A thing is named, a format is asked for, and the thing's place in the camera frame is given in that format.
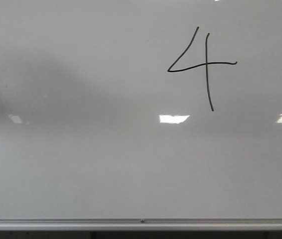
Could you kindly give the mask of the white whiteboard with aluminium frame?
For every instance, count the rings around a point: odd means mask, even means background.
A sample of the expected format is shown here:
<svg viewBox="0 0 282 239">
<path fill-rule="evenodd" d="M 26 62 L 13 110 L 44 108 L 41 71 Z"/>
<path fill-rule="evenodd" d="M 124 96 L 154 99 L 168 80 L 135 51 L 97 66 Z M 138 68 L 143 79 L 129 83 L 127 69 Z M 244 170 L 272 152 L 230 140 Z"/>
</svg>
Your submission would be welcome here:
<svg viewBox="0 0 282 239">
<path fill-rule="evenodd" d="M 0 0 L 0 231 L 282 230 L 282 0 Z"/>
</svg>

